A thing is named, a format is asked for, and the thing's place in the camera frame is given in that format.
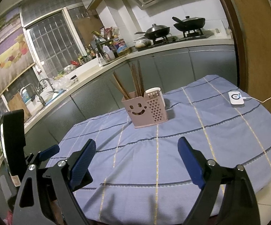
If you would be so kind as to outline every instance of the wooden chopsticks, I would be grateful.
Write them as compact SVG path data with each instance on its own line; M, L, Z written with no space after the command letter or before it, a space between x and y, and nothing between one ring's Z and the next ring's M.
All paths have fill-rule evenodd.
M132 79L133 79L133 85L135 86L137 97L138 96L142 96L141 91L140 91L140 87L139 87L138 76L137 76L137 73L136 73L136 67L135 67L135 65L132 64L130 66L130 69L131 69L131 74L132 74Z
M143 82L143 76L142 76L142 70L140 66L140 61L138 60L138 71L139 71L139 84L141 88L141 96L144 96L145 89L144 89L144 82Z
M143 97L145 90L144 90L144 82L143 82L143 76L142 76L142 71L141 71L141 67L140 67L140 62L138 61L139 78L137 75L135 65L131 64L131 65L129 65L129 67L130 67L130 71L131 71L131 75L132 75L133 85L135 87L135 97L139 97L139 96ZM117 83L117 84L113 83L115 85L115 87L124 95L126 100L131 99L130 94L122 85L118 75L115 72L113 72L113 76L114 76L115 81Z
M116 81L117 84L118 84L117 89L124 95L124 97L125 97L126 100L131 99L131 96L129 95L129 93L128 93L127 90L124 88L124 86L122 85L121 81L119 80L118 75L117 75L115 72L113 72L113 75L114 75L115 81Z

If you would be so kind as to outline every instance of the pot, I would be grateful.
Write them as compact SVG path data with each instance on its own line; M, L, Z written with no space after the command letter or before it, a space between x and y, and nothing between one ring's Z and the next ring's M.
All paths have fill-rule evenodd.
M165 25L153 24L146 32L136 32L137 34L144 34L148 40L156 40L157 38L165 37L170 33L170 27Z
M172 19L177 22L174 24L174 27L182 32L201 29L206 23L205 18L198 17L190 18L190 16L186 16L186 19L184 20L180 20L176 17L172 17Z

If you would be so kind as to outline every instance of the stove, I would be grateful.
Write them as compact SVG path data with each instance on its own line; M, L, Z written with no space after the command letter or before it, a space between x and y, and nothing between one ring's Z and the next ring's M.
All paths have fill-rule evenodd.
M183 38L170 38L168 39L166 36L162 37L161 39L157 39L157 40L153 40L153 44L151 46L147 46L147 47L142 47L139 48L138 51L143 51L146 49L150 49L150 48L154 48L154 47L158 47L158 46L163 46L163 45L167 45L167 44L171 44L171 43L176 43L176 42L181 42L181 41L187 41L187 40L198 40L198 39L206 39L208 37L210 37L211 35L213 35L213 33L211 31L205 31L204 33L201 31L201 29L199 29L198 31L194 31L194 32L190 32L188 31L183 32L184 37Z

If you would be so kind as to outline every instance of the smiley face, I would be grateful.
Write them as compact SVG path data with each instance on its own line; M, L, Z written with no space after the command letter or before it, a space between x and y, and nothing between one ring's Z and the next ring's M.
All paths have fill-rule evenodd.
M139 110L142 108L142 104L141 103L138 103L138 108L139 108ZM140 112L132 112L131 110L128 110L128 112L131 112L133 115L137 115L138 116L138 115L144 114L146 108L147 107L144 106L144 109L142 109Z

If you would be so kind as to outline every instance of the tablecloth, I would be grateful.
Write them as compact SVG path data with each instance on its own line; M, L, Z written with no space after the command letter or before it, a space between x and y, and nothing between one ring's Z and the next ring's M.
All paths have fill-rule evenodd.
M231 90L248 96L217 75L170 91L164 94L169 120L146 128L135 129L125 109L87 119L70 129L47 166L93 139L93 182L74 193L87 218L115 225L180 224L200 192L177 151L182 136L206 159L244 165L255 192L271 180L271 114L253 99L231 107ZM219 190L212 215L222 198Z

